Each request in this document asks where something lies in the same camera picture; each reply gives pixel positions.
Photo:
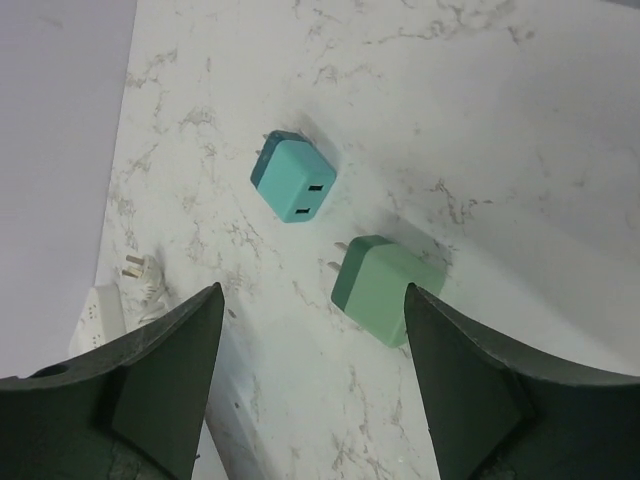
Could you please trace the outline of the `white long power strip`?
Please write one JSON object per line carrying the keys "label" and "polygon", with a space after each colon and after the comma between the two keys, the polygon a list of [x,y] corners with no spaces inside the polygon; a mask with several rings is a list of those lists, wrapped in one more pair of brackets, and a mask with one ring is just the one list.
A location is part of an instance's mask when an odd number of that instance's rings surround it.
{"label": "white long power strip", "polygon": [[162,255],[129,257],[112,283],[90,289],[70,353],[77,356],[146,325],[214,282],[223,287],[225,313],[192,476],[276,479],[259,432],[266,417],[266,381],[259,372],[264,344],[240,303],[244,283],[238,274],[170,262]]}

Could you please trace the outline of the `teal small adapter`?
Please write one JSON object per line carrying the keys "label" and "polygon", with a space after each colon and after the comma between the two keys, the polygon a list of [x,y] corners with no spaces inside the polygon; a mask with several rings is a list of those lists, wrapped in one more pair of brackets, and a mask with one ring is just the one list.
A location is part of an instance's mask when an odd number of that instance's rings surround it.
{"label": "teal small adapter", "polygon": [[316,215],[336,177],[305,136],[274,130],[258,151],[250,182],[282,222],[301,223]]}

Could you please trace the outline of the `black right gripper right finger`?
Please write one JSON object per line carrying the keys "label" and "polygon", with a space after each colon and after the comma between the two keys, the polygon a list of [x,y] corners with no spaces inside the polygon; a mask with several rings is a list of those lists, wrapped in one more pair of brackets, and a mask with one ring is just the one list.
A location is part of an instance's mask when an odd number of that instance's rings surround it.
{"label": "black right gripper right finger", "polygon": [[404,312],[441,478],[638,478],[638,377],[535,349],[415,284]]}

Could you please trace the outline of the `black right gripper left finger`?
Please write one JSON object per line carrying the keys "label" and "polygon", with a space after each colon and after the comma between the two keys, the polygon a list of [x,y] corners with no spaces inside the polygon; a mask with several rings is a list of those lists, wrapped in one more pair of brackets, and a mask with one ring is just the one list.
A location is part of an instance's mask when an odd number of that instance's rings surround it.
{"label": "black right gripper left finger", "polygon": [[2,478],[190,478],[222,324],[215,283],[97,349],[2,379]]}

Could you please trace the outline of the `green small adapter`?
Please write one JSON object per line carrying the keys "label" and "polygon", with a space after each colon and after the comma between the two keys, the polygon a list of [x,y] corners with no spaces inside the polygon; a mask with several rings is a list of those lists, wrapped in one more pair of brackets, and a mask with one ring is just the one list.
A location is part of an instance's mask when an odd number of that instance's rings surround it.
{"label": "green small adapter", "polygon": [[407,343],[405,294],[416,284],[438,295],[445,284],[446,268],[427,263],[404,246],[381,235],[338,242],[343,253],[332,267],[337,277],[332,303],[360,328],[389,348]]}

